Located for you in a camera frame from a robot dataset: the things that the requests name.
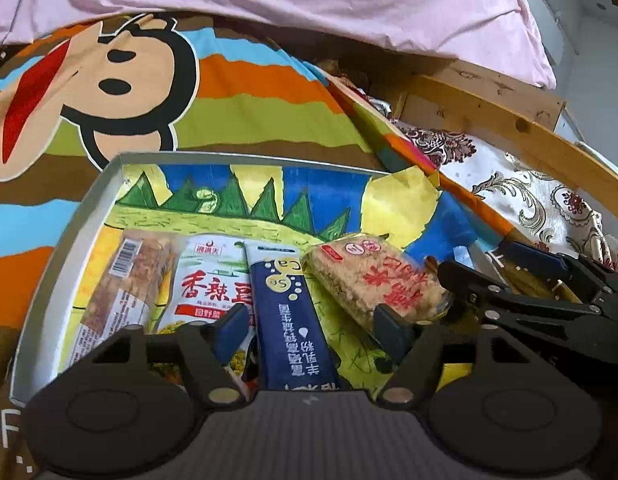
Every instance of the wooden plank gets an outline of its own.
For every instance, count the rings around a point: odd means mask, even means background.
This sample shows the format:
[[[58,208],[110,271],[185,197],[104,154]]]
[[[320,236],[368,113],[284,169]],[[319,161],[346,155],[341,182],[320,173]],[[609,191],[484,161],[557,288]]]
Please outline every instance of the wooden plank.
[[[430,76],[410,78],[405,90],[452,110],[470,124],[471,134],[530,167],[586,190],[618,218],[618,176],[541,124]]]
[[[452,110],[446,110],[415,94],[407,97],[400,119],[419,128],[464,133],[469,133],[470,129],[470,124]]]
[[[564,106],[564,100],[556,94],[459,59],[382,53],[372,59],[360,55],[344,56],[340,66],[354,66],[367,72],[372,82],[370,94],[391,102],[393,106],[390,96],[404,90],[410,84],[410,78],[417,75],[428,75],[479,95],[550,130],[555,128]]]
[[[393,117],[399,119],[402,116],[402,112],[404,111],[404,105],[407,103],[407,98],[409,94],[406,92],[400,92],[398,96],[398,102],[396,103],[393,109]]]

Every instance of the drawn green mountain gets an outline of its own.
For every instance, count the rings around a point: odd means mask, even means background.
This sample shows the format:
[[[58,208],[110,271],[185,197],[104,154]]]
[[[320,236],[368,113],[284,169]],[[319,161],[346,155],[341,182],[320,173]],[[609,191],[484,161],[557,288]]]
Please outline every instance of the drawn green mountain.
[[[242,194],[240,183],[238,182],[238,178],[235,176],[235,173],[231,173],[227,185],[224,186],[224,189],[220,192],[219,199],[220,203],[214,211],[215,215],[236,218],[249,217],[247,201],[244,200],[244,195]]]
[[[258,197],[256,205],[251,210],[251,218],[266,220],[268,222],[280,223],[278,218],[278,208],[276,207],[276,185],[270,179]]]
[[[231,173],[228,183],[220,192],[207,187],[197,188],[188,178],[161,206],[158,206],[155,194],[147,175],[142,173],[136,183],[118,200],[121,205],[149,209],[161,209],[183,213],[211,214],[229,218],[244,218],[262,220],[282,224],[298,232],[317,236],[330,242],[341,237],[346,231],[351,209],[344,209],[319,234],[313,227],[313,215],[307,192],[303,191],[282,219],[278,216],[276,207],[276,184],[270,179],[255,205],[249,213],[249,207],[244,199],[240,183],[234,173]]]
[[[133,184],[131,189],[118,200],[119,204],[133,205],[136,207],[148,207],[150,209],[156,209],[158,202],[153,194],[151,183],[146,173],[142,172],[137,182]]]
[[[191,182],[191,179],[186,179],[182,187],[171,195],[160,206],[160,209],[169,209],[183,213],[197,212],[200,209],[202,200],[196,197],[196,190],[196,186]]]
[[[336,238],[340,238],[345,233],[346,224],[348,223],[350,214],[351,208],[347,207],[333,222],[320,231],[318,237],[325,242],[330,242]]]
[[[314,234],[309,197],[305,191],[286,212],[284,218],[282,218],[282,225],[303,233]]]

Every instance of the silver tray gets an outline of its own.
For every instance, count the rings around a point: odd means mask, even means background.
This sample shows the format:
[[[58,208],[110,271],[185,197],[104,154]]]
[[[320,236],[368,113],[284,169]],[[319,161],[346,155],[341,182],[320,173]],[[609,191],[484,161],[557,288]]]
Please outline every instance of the silver tray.
[[[387,173],[294,158],[209,152],[121,153],[93,183],[55,248],[29,306],[14,358],[10,400],[24,406],[60,369],[71,307],[100,227],[122,186],[125,164],[251,164],[299,166],[379,178]]]

